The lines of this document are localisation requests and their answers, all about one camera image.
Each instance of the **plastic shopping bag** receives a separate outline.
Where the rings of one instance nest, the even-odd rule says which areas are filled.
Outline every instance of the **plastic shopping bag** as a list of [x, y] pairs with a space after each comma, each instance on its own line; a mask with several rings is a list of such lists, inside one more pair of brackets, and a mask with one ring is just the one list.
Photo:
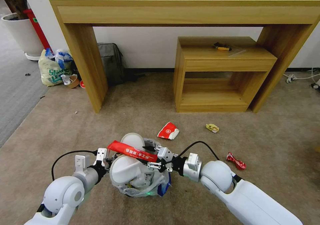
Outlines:
[[42, 83], [47, 86], [62, 83], [62, 74], [72, 75], [72, 61], [71, 55], [65, 50], [58, 50], [56, 56], [50, 49], [43, 50], [38, 61]]

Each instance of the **power cord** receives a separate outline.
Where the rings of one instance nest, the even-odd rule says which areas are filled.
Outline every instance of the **power cord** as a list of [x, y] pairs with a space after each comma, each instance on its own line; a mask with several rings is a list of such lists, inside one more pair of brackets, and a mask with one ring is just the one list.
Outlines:
[[320, 73], [313, 75], [313, 68], [311, 68], [311, 76], [310, 77], [306, 77], [306, 78], [297, 78], [294, 74], [290, 74], [289, 76], [286, 74], [283, 74], [285, 77], [287, 77], [286, 82], [287, 83], [291, 83], [293, 80], [298, 80], [298, 79], [309, 79], [312, 78], [312, 80], [316, 83], [316, 81], [314, 80], [315, 76], [319, 76]]
[[65, 154], [61, 155], [60, 157], [58, 157], [58, 158], [54, 161], [54, 163], [53, 163], [53, 165], [52, 165], [52, 167], [51, 167], [51, 176], [52, 176], [52, 181], [54, 181], [54, 172], [53, 172], [53, 169], [54, 169], [54, 165], [56, 165], [57, 161], [59, 161], [59, 159], [60, 159], [60, 158], [62, 158], [62, 157], [64, 157], [65, 155], [68, 155], [68, 154], [71, 154], [71, 153], [77, 153], [77, 152], [88, 152], [88, 153], [92, 153], [92, 154], [94, 154], [94, 155], [96, 156], [96, 155], [97, 155], [98, 150], [96, 150], [96, 151], [89, 151], [89, 150], [75, 150], [75, 151], [67, 152], [67, 153], [65, 153]]
[[218, 158], [218, 156], [214, 153], [214, 151], [212, 150], [212, 148], [211, 148], [208, 144], [206, 144], [206, 143], [203, 142], [203, 141], [197, 141], [197, 142], [194, 142], [194, 143], [190, 144], [185, 150], [183, 150], [183, 151], [182, 151], [178, 156], [176, 156], [174, 159], [172, 159], [171, 161], [165, 162], [165, 163], [163, 163], [163, 164], [171, 163], [171, 162], [175, 161], [176, 159], [180, 158], [187, 150], [189, 150], [193, 145], [195, 145], [195, 144], [197, 144], [197, 143], [202, 143], [202, 144], [206, 145], [206, 146], [209, 148], [209, 150], [213, 153], [213, 155], [216, 157], [216, 159], [217, 159], [217, 160], [220, 160], [220, 159]]

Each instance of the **gray backpack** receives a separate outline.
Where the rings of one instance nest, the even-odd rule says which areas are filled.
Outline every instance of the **gray backpack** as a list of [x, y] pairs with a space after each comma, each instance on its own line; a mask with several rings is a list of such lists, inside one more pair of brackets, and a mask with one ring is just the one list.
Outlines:
[[98, 43], [103, 70], [106, 74], [108, 84], [116, 85], [124, 83], [125, 71], [122, 64], [122, 53], [114, 43]]

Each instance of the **beige carpet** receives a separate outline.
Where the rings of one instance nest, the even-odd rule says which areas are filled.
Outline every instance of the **beige carpet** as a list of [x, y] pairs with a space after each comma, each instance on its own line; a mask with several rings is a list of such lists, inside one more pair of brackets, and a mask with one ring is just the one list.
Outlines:
[[[157, 139], [162, 145], [179, 153], [203, 140], [222, 160], [231, 151], [247, 164], [245, 171], [237, 171], [227, 162], [234, 172], [304, 224], [320, 224], [320, 155], [314, 152], [320, 142], [320, 93], [308, 81], [288, 85], [283, 79], [258, 114], [183, 114], [175, 112], [172, 80], [172, 73], [148, 74], [137, 83], [113, 87], [99, 114], [84, 89], [50, 88], [0, 149], [0, 223], [23, 224], [34, 215], [59, 155], [106, 147], [129, 132], [156, 138], [172, 121], [180, 133], [173, 141]], [[206, 123], [218, 125], [219, 133], [208, 131]], [[204, 163], [214, 160], [201, 144], [190, 151]], [[71, 175], [73, 164], [74, 155], [61, 159], [56, 177]], [[70, 224], [240, 224], [201, 184], [174, 173], [172, 185], [162, 198], [129, 198], [105, 177]]]

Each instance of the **yellow wrapper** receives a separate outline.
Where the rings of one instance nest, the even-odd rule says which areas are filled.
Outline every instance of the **yellow wrapper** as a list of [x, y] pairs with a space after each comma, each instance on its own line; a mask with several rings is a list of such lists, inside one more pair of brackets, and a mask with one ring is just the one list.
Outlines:
[[206, 128], [208, 128], [211, 132], [217, 133], [219, 131], [219, 127], [214, 124], [206, 124]]

